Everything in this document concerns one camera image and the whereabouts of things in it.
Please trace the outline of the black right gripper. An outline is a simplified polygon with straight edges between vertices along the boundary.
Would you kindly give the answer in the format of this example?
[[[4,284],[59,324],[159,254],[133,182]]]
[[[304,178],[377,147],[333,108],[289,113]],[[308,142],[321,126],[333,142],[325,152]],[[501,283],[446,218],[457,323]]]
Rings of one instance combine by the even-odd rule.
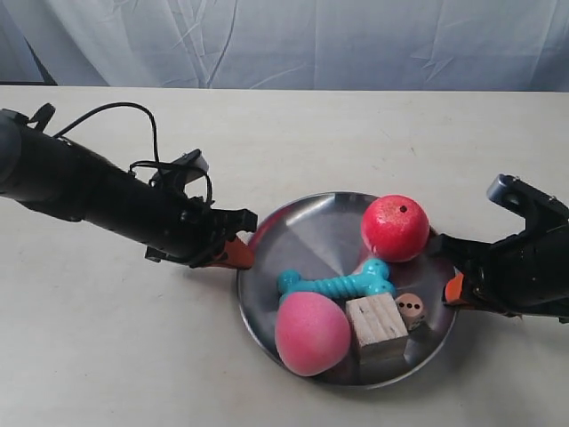
[[[527,239],[512,235],[493,244],[441,234],[429,242],[429,255],[457,270],[443,303],[505,317],[568,317],[568,227]]]

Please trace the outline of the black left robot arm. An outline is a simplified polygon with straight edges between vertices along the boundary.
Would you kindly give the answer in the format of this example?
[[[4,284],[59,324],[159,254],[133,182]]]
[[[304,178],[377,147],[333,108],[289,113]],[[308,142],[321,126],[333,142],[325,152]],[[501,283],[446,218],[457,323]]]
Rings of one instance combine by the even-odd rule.
[[[258,216],[248,209],[213,208],[212,184],[189,197],[187,184],[207,178],[200,149],[173,160],[132,163],[124,171],[66,134],[93,109],[50,136],[55,113],[44,104],[32,117],[1,111],[1,195],[27,209],[66,222],[87,221],[146,246],[146,259],[190,268],[248,270],[252,249],[239,232],[254,232]]]

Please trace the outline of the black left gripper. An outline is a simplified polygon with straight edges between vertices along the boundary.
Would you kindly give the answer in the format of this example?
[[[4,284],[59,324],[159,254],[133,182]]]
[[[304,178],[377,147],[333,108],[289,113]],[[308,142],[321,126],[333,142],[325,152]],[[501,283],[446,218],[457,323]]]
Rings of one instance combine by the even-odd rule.
[[[192,269],[249,270],[254,264],[254,253],[238,233],[253,233],[257,226],[258,215],[246,208],[212,208],[202,198],[192,197],[174,225],[164,232],[165,242],[147,245],[145,258]]]

